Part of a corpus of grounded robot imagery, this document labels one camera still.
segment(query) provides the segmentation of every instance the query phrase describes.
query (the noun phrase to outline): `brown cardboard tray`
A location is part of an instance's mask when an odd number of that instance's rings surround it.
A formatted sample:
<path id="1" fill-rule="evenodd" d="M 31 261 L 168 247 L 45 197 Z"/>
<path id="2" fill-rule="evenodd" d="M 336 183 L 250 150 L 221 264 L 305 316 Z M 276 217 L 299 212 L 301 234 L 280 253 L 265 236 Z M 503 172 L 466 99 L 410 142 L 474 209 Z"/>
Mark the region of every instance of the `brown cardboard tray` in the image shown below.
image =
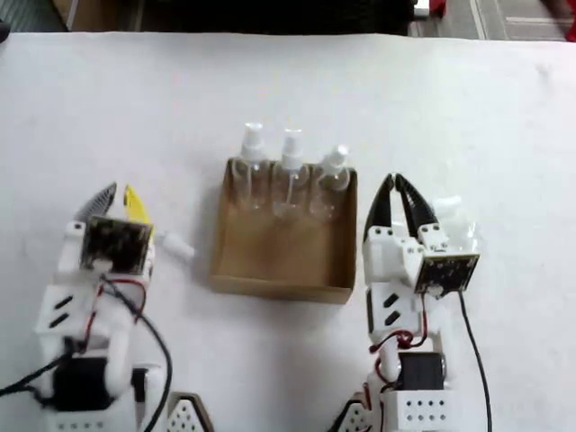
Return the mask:
<path id="1" fill-rule="evenodd" d="M 345 209 L 331 223 L 278 220 L 271 209 L 242 211 L 234 203 L 231 160 L 220 195 L 211 285 L 220 293 L 345 303 L 356 277 L 356 171 Z"/>

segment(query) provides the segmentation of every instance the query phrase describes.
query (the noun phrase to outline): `white tabletop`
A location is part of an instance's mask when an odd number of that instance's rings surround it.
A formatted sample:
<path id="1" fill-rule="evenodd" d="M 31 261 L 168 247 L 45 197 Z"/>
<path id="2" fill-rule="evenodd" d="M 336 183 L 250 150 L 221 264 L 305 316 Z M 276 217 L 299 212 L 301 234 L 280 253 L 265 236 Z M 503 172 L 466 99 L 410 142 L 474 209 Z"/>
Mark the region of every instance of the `white tabletop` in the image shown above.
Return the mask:
<path id="1" fill-rule="evenodd" d="M 149 292 L 174 390 L 199 393 L 219 432 L 330 426 L 374 360 L 361 254 L 342 307 L 205 282 L 225 160 L 260 120 L 273 157 L 284 127 L 304 130 L 310 161 L 350 146 L 359 232 L 392 170 L 426 197 L 460 194 L 484 239 L 467 298 L 495 430 L 573 430 L 574 101 L 576 46 L 562 43 L 13 34 L 0 46 L 0 383 L 39 366 L 32 326 L 65 224 L 118 180 L 202 256 L 191 269 L 159 250 Z M 463 430 L 481 432 L 473 352 L 445 301 Z M 139 353 L 162 360 L 143 331 Z M 0 430 L 39 417 L 29 396 L 0 400 Z"/>

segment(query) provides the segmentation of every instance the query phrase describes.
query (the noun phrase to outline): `circuit board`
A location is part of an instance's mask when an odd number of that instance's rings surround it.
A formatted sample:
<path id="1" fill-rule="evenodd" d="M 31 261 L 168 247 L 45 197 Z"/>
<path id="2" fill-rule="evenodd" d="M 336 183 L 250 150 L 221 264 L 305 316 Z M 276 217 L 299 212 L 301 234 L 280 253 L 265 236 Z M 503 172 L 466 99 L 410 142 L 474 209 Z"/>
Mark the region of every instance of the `circuit board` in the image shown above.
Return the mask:
<path id="1" fill-rule="evenodd" d="M 141 275 L 152 225 L 93 216 L 86 224 L 80 267 L 93 269 L 95 260 L 112 262 L 113 273 Z"/>

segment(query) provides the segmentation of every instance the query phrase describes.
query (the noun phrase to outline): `clear plastic bottle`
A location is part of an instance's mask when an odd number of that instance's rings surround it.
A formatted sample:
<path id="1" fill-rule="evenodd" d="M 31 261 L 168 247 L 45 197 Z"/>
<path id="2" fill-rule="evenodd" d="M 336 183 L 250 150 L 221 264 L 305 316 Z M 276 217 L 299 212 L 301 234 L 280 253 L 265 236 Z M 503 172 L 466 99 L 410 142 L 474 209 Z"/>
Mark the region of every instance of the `clear plastic bottle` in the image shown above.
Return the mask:
<path id="1" fill-rule="evenodd" d="M 310 192 L 310 214 L 320 221 L 333 221 L 340 216 L 350 172 L 345 167 L 348 149 L 334 148 L 314 167 Z"/>
<path id="2" fill-rule="evenodd" d="M 236 202 L 246 210 L 264 207 L 268 198 L 269 163 L 261 130 L 260 123 L 246 123 L 240 156 L 232 162 Z"/>
<path id="3" fill-rule="evenodd" d="M 293 221 L 306 208 L 310 173 L 302 162 L 301 130 L 287 130 L 282 159 L 272 170 L 272 210 L 280 219 Z"/>

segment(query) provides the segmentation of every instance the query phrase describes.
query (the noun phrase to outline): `perforated white plate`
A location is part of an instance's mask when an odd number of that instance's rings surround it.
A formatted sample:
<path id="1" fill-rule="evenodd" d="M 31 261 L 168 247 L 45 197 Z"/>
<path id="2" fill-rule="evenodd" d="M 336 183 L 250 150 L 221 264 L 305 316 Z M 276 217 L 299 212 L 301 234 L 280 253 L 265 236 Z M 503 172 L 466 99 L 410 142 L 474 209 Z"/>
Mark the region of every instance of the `perforated white plate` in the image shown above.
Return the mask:
<path id="1" fill-rule="evenodd" d="M 189 400 L 180 400 L 168 417 L 168 432 L 205 432 Z"/>

